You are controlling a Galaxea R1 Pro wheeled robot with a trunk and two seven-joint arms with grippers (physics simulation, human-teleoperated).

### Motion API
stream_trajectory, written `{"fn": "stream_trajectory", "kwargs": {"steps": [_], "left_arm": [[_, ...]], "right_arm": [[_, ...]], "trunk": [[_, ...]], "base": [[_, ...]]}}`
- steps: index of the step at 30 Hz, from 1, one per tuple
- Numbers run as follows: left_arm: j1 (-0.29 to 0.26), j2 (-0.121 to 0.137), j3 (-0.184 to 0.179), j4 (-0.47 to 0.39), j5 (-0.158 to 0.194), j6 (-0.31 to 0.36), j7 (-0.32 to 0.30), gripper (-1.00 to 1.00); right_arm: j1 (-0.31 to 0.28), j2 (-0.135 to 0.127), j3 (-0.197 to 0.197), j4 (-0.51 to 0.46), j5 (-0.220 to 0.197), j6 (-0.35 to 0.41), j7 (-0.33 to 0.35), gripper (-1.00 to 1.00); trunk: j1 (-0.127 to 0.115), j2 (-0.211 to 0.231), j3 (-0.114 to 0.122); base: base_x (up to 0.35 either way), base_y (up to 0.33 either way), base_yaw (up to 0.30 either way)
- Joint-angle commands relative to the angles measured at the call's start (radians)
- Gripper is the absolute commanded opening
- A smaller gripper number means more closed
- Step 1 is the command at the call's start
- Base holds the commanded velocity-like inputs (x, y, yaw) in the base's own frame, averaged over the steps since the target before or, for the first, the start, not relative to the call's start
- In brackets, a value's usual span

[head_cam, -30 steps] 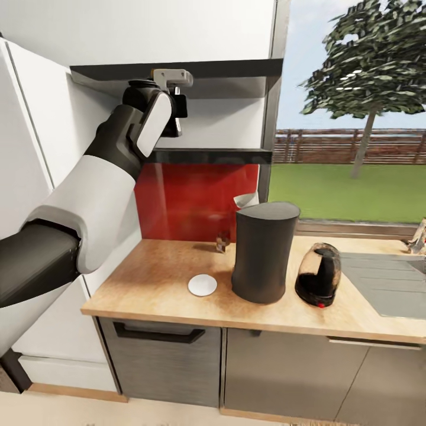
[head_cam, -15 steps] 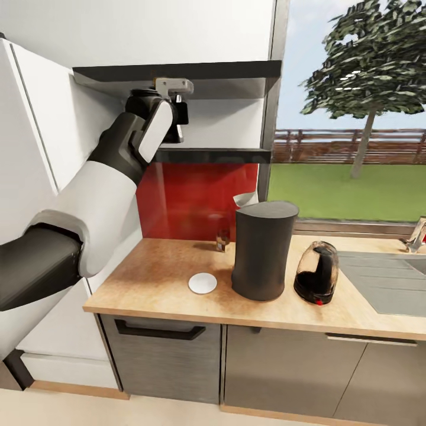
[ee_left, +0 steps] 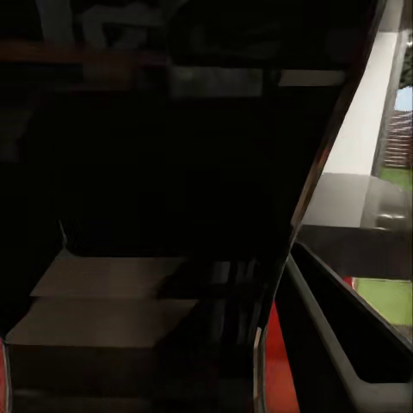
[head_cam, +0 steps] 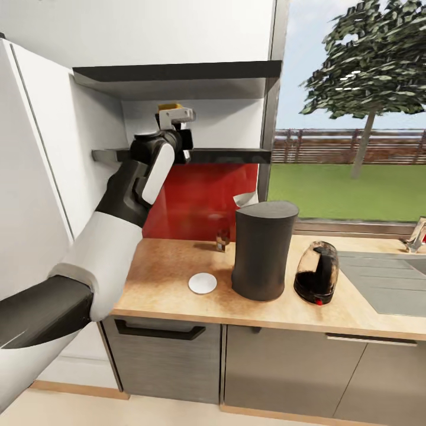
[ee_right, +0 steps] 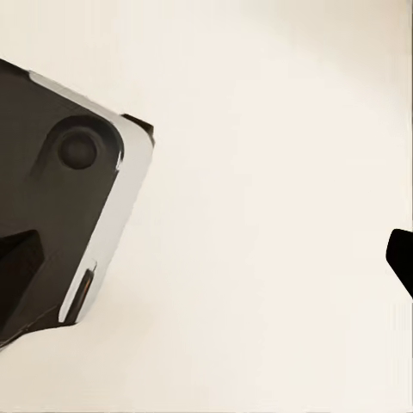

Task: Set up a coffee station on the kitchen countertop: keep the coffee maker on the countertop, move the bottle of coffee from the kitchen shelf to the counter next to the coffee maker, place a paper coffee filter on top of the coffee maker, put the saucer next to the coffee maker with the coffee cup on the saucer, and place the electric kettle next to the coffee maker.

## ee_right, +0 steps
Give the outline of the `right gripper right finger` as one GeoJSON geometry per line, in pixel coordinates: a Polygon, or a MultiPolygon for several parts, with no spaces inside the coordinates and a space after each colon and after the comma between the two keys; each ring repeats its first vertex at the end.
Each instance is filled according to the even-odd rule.
{"type": "Polygon", "coordinates": [[[413,298],[413,232],[395,228],[391,232],[385,258],[413,298]]]}

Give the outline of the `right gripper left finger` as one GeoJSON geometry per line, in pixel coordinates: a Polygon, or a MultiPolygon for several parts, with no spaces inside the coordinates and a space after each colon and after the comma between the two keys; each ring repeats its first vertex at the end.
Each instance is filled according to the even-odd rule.
{"type": "Polygon", "coordinates": [[[0,238],[0,331],[45,261],[37,229],[0,238]]]}

